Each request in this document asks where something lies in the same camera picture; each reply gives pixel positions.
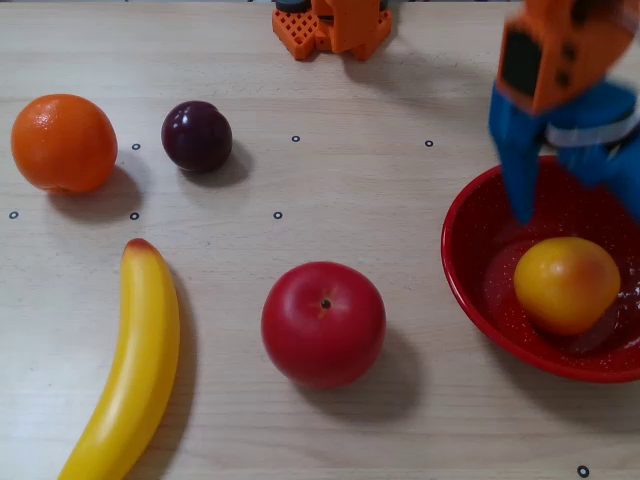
red bowl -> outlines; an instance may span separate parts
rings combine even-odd
[[[537,330],[513,288],[513,273],[524,252],[559,236],[579,236],[605,248],[622,279],[616,302],[591,330],[577,337]],[[526,226],[511,212],[500,167],[467,185],[444,222],[442,263],[471,321],[519,359],[587,382],[640,378],[640,228],[611,194],[582,188],[553,157],[542,159],[536,210]]]

blue plastic part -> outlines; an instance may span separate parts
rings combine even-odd
[[[640,134],[620,147],[608,164],[608,188],[640,223]]]
[[[489,131],[496,144],[504,183],[518,221],[527,223],[534,211],[538,156],[548,125],[583,129],[607,125],[630,115],[637,95],[629,88],[601,82],[579,98],[543,115],[519,109],[496,86],[489,110]],[[610,145],[559,148],[558,162],[585,187],[605,184],[640,221],[640,134],[618,152]]]

orange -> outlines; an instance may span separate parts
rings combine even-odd
[[[118,142],[105,113],[89,100],[46,95],[16,118],[11,151],[32,185],[48,192],[85,193],[111,174]]]
[[[531,247],[513,280],[532,322],[558,335],[589,330],[620,292],[620,272],[611,255],[576,237],[550,238]]]

orange robot part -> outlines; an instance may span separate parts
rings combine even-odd
[[[640,0],[525,0],[507,20],[498,88],[538,115],[598,83],[631,44]]]
[[[391,12],[379,6],[380,0],[313,0],[305,13],[275,10],[273,31],[296,60],[316,49],[367,60],[391,33]]]

banana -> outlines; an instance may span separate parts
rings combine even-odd
[[[121,480],[164,414],[178,364],[180,319],[171,273],[142,239],[122,255],[120,333],[111,373],[58,480]]]

